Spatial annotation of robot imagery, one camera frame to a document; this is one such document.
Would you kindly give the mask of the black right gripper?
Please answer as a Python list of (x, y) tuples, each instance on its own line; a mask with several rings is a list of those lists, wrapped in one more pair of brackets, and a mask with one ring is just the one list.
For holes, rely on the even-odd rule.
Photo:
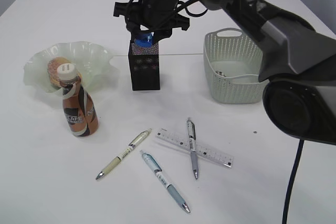
[(153, 31), (152, 43), (172, 36), (173, 28), (188, 30), (190, 19), (175, 12), (179, 0), (129, 0), (114, 4), (114, 17), (123, 16), (131, 41), (141, 40), (140, 26)]

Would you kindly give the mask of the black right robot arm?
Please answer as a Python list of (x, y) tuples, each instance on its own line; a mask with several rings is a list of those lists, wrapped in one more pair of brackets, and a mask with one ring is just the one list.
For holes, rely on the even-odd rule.
[(266, 0), (129, 0), (115, 3), (132, 39), (153, 34), (153, 43), (173, 28), (187, 30), (180, 11), (201, 2), (222, 9), (263, 52), (259, 81), (268, 80), (262, 101), (273, 124), (292, 137), (335, 144), (335, 40), (302, 17)]

